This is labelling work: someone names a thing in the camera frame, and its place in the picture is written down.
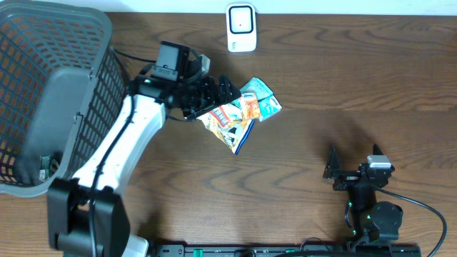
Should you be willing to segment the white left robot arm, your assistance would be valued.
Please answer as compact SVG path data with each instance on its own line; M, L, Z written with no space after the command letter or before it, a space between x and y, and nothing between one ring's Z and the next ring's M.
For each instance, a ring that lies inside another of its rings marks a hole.
M89 160L47 191L51 248L73 256L147 256L150 243L131 232L123 197L149 141L170 109L187 121L240 98L227 76L194 81L138 75L115 123Z

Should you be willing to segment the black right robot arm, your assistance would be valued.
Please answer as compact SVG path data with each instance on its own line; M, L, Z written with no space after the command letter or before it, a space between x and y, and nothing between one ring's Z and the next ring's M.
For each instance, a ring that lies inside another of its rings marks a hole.
M394 171L394 166L376 144L367 161L360 163L355 171L344 171L336 148L331 148L323 177L333 179L333 190L348 193L345 219L348 227L353 229L351 248L398 240L403 209L376 198L376 191L388 184Z

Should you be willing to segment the teal snack pouch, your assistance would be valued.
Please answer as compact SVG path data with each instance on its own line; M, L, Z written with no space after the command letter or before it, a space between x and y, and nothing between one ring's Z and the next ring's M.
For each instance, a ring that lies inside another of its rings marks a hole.
M271 104L269 99L273 96L273 91L259 78L253 77L241 90L241 93L255 93L259 106L275 106L276 103ZM242 109L246 104L251 104L253 100L243 100L243 98L236 99L231 102L235 107Z

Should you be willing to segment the yellow snack bag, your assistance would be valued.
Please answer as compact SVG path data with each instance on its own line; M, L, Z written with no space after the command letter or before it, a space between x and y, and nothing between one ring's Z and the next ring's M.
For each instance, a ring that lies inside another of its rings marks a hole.
M235 155L239 153L254 126L254 120L243 120L241 109L232 104L215 108L197 119Z

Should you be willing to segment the green tissue pack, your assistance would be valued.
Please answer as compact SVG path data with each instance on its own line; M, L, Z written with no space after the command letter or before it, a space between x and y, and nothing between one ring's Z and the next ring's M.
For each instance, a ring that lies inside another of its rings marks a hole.
M260 122L271 118L282 109L282 105L274 95L260 100L258 104L261 111L261 116L258 118Z

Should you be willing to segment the orange tissue pack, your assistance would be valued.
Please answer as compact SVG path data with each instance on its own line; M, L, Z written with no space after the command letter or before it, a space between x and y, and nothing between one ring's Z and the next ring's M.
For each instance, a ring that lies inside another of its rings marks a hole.
M261 116L258 99L254 92L242 93L240 107L243 120L257 119Z

